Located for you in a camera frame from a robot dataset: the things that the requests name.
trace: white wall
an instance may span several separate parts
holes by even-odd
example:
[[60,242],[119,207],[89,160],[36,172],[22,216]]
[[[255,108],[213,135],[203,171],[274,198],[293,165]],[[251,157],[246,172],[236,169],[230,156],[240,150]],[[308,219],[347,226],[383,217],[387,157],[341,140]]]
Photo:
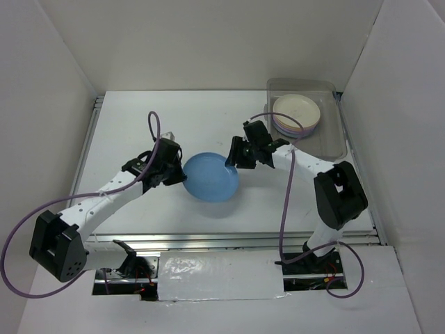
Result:
[[[32,0],[0,2],[0,246],[42,202],[70,190],[93,98]],[[15,238],[6,268],[28,291],[33,222]],[[16,333],[26,299],[0,283],[2,334]]]
[[445,24],[426,0],[386,0],[342,104],[425,334],[445,327],[444,92]]
[[431,6],[436,10],[437,14],[445,20],[445,1],[444,0],[429,0]]
[[382,0],[40,0],[94,87],[343,90]]

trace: white table surface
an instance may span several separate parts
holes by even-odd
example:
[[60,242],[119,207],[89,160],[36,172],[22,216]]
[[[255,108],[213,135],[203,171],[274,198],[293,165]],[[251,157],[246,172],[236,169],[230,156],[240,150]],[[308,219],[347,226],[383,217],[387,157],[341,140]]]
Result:
[[[95,191],[128,160],[151,150],[147,114],[156,111],[161,133],[172,131],[183,162],[200,152],[227,156],[243,122],[263,111],[266,91],[107,92],[78,192]],[[277,232],[288,173],[260,165],[240,170],[240,187],[227,202],[194,199],[181,185],[160,186],[129,203],[101,224],[98,234]],[[311,232],[320,218],[313,184],[295,180],[286,231]],[[348,224],[372,231],[369,213]]]
[[[88,272],[60,294],[28,300],[18,333],[420,334],[393,248],[355,250],[366,276],[362,290],[346,300],[321,290],[268,300],[146,302],[138,296],[92,296],[94,273]],[[354,289],[357,260],[345,248],[340,255],[348,286]],[[39,267],[31,292],[59,286]]]

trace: blue bowl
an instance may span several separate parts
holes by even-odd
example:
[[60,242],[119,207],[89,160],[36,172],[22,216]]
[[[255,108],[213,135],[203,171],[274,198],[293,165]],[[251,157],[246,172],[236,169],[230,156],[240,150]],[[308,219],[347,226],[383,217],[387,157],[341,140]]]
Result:
[[233,166],[225,166],[222,155],[205,152],[191,157],[184,165],[187,180],[186,190],[196,198],[206,202],[224,202],[238,189],[238,171]]

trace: stacked plates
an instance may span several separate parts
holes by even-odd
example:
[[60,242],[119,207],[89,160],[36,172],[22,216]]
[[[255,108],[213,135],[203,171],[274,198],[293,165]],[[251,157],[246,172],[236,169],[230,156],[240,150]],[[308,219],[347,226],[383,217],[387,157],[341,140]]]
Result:
[[281,96],[273,105],[274,113],[283,113],[297,120],[302,126],[288,118],[280,115],[273,115],[273,125],[281,134],[291,138],[302,138],[310,135],[320,122],[320,109],[317,104],[298,94],[288,94]]

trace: black bracket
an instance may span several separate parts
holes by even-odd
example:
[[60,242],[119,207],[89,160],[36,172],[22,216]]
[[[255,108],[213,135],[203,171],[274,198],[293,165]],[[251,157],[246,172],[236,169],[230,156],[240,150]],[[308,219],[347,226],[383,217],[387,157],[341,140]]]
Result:
[[347,161],[319,173],[314,178],[314,185],[318,215],[330,228],[340,230],[368,207],[357,173]]
[[[159,148],[152,165],[145,173],[143,179],[143,193],[151,188],[155,188],[161,183],[165,186],[181,183],[187,180],[186,175],[182,170],[181,147],[178,143],[170,139],[161,138],[159,141]],[[139,157],[128,161],[122,167],[122,171],[129,171],[131,174],[138,177],[145,169],[147,162],[152,156],[152,151],[146,151],[139,155]]]
[[48,210],[35,222],[29,255],[62,283],[73,279],[86,263],[78,228]]
[[225,162],[226,166],[236,166],[237,168],[254,169],[257,161],[274,168],[272,153],[279,147],[288,145],[289,142],[280,138],[272,140],[266,126],[260,120],[255,122],[245,122],[245,137],[234,136],[230,147],[229,156]]

